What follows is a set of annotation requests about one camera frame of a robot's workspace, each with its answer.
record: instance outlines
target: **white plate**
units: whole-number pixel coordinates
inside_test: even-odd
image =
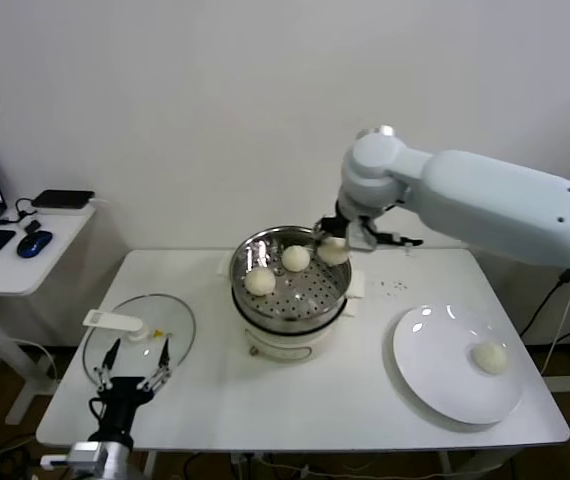
[[[508,370],[490,375],[471,358],[482,342],[507,349]],[[396,364],[409,387],[434,410],[459,422],[500,422],[518,405],[522,385],[509,345],[480,316],[451,305],[424,305],[396,326]]]

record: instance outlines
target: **white robotic arm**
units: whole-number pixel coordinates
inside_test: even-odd
[[[363,131],[345,154],[333,220],[343,222],[350,248],[372,250],[379,236],[373,219],[393,206],[498,255],[570,268],[570,181],[564,178],[472,153],[412,150],[391,127]],[[324,221],[317,228],[336,229],[336,222]]]

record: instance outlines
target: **white wall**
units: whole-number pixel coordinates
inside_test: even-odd
[[[570,177],[570,2],[0,1],[2,177],[110,200],[93,279],[123,245],[312,223],[380,123]]]

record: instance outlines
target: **blue mouse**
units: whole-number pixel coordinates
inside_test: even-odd
[[[23,258],[35,257],[50,242],[52,236],[52,232],[45,230],[28,233],[18,242],[16,253]]]

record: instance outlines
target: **stainless steel pot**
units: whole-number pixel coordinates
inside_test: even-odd
[[[311,262],[302,272],[283,268],[281,255],[292,245],[309,249]],[[276,276],[273,293],[256,297],[245,288],[247,272],[271,268]],[[234,252],[230,264],[232,296],[240,313],[255,327],[275,335],[297,336],[317,332],[331,324],[347,302],[352,278],[349,263],[325,264],[315,253],[312,230],[283,226],[252,235]]]

